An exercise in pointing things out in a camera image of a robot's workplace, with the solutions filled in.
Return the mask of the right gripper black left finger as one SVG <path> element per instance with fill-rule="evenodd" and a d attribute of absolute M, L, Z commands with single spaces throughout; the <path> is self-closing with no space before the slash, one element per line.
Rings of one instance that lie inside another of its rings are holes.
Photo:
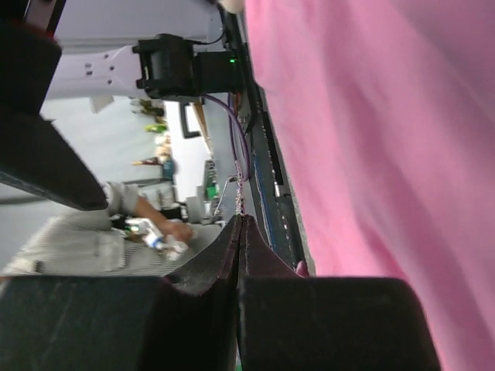
<path fill-rule="evenodd" d="M 3 370 L 232 370 L 242 219 L 165 277 L 17 276 L 1 286 Z"/>

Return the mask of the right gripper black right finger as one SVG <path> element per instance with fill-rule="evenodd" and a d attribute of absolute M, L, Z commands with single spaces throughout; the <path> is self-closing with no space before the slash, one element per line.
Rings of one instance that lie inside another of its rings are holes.
<path fill-rule="evenodd" d="M 246 370 L 438 370 L 414 291 L 384 277 L 298 276 L 243 219 L 239 332 Z"/>

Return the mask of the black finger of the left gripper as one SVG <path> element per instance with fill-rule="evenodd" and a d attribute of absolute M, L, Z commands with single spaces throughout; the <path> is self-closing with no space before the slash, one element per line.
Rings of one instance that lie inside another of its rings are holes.
<path fill-rule="evenodd" d="M 105 209 L 99 182 L 40 114 L 60 57 L 50 37 L 1 22 L 1 181 L 75 209 Z"/>

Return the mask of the pink t-shirt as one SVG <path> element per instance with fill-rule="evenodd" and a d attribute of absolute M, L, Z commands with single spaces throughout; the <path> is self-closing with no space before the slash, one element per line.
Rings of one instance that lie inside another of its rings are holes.
<path fill-rule="evenodd" d="M 445 370 L 494 368 L 494 3 L 248 1 L 320 275 L 419 296 Z"/>

